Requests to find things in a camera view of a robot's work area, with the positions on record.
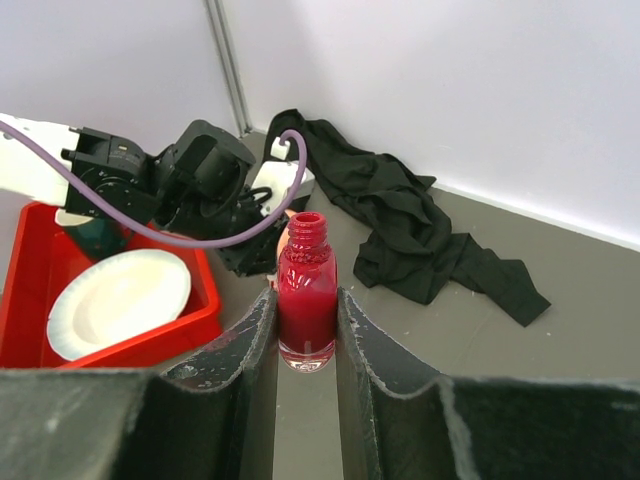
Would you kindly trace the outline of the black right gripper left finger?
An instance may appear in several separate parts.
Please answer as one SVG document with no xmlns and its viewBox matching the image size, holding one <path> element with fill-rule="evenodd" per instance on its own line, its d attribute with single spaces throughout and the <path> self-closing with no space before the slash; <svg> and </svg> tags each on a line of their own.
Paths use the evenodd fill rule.
<svg viewBox="0 0 640 480">
<path fill-rule="evenodd" d="M 269 479 L 276 294 L 173 367 L 5 369 L 5 479 Z"/>
</svg>

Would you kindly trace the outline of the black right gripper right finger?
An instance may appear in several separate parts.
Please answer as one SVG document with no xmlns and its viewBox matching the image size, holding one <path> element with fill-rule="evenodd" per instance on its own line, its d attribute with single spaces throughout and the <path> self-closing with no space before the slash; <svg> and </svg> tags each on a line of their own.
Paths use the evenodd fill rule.
<svg viewBox="0 0 640 480">
<path fill-rule="evenodd" d="M 449 376 L 338 299 L 346 478 L 638 477 L 636 382 Z"/>
</svg>

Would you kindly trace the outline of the red nail polish bottle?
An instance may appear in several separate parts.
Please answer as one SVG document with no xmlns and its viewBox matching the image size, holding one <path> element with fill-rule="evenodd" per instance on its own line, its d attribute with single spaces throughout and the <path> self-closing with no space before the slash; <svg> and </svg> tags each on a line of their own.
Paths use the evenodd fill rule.
<svg viewBox="0 0 640 480">
<path fill-rule="evenodd" d="M 279 348 L 292 370 L 315 373 L 333 356 L 337 290 L 337 260 L 325 216 L 293 215 L 277 270 Z"/>
</svg>

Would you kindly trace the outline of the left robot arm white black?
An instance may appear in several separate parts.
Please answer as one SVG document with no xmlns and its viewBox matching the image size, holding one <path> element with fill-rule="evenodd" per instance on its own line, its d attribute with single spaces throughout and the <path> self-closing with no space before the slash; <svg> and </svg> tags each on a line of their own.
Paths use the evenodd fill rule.
<svg viewBox="0 0 640 480">
<path fill-rule="evenodd" d="M 219 244 L 239 276 L 272 274 L 288 210 L 301 211 L 315 178 L 272 144 L 261 165 L 234 135 L 195 120 L 157 155 L 91 128 L 1 117 L 1 188 L 82 220 L 139 228 L 165 243 Z"/>
</svg>

